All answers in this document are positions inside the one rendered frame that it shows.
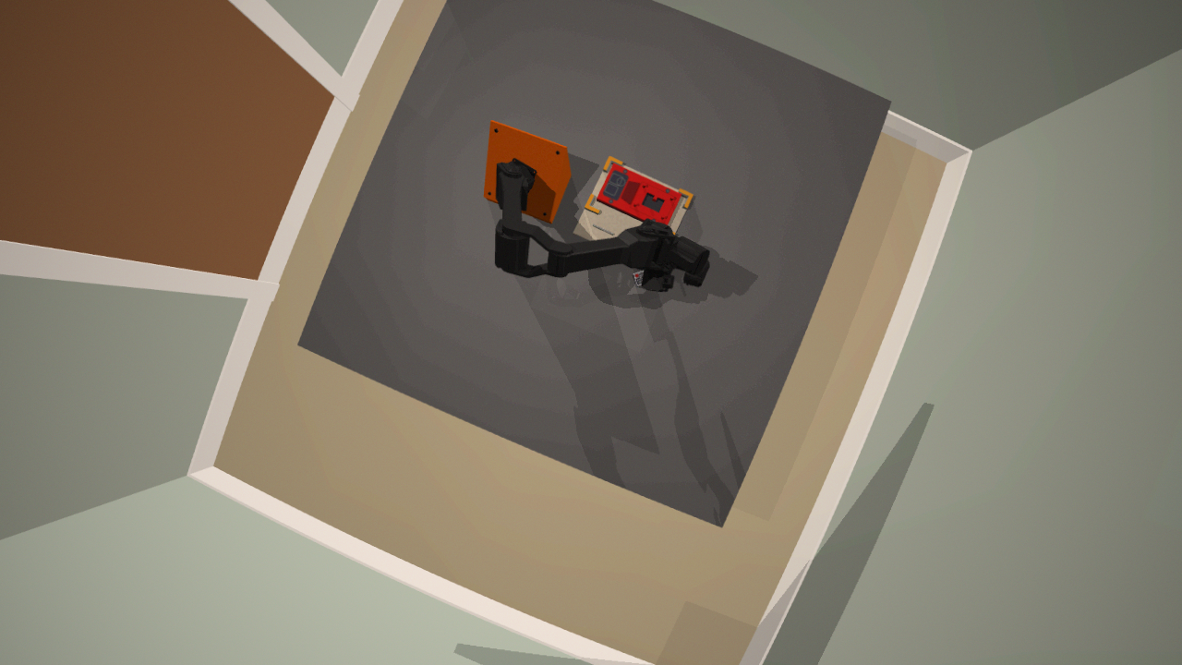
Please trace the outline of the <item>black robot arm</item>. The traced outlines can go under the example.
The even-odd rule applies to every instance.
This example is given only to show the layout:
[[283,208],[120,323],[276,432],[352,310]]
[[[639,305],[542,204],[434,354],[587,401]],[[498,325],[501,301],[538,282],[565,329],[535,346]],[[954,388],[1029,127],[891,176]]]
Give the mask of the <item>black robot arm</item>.
[[[617,237],[558,243],[540,227],[522,222],[521,210],[526,211],[537,170],[520,163],[517,157],[514,159],[513,163],[496,163],[496,202],[502,210],[502,219],[499,219],[495,228],[496,268],[522,278],[543,274],[565,278],[574,270],[626,265],[628,268],[645,268],[643,289],[658,292],[674,289],[675,278],[667,262],[674,262],[677,268],[693,276],[704,269],[710,254],[704,246],[684,236],[676,237],[669,224],[652,222],[650,219],[624,230]],[[548,262],[527,265],[530,237],[548,252]]]

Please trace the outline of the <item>red toy car body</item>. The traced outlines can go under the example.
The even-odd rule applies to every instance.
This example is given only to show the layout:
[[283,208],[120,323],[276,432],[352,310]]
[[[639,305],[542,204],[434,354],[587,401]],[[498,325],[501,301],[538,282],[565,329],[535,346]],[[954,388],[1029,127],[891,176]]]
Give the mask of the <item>red toy car body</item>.
[[681,197],[682,193],[613,163],[597,201],[639,222],[650,219],[668,224]]

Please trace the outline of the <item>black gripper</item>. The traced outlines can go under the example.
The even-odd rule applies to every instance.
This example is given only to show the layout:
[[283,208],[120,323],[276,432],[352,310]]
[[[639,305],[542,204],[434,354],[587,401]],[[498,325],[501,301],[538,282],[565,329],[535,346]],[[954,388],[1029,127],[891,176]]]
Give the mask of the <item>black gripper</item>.
[[[674,268],[682,270],[682,268],[677,268],[677,266],[674,265],[674,262],[667,262],[667,265],[670,265],[671,273],[673,273]],[[688,273],[686,270],[684,276],[683,276],[683,282],[686,285],[691,283],[691,285],[695,285],[695,286],[699,287],[700,285],[702,285],[704,282],[706,270],[709,270],[709,268],[710,268],[710,262],[707,260],[706,265],[704,265],[704,269],[700,270],[699,274],[697,274],[697,276],[696,275],[693,276],[690,273]]]

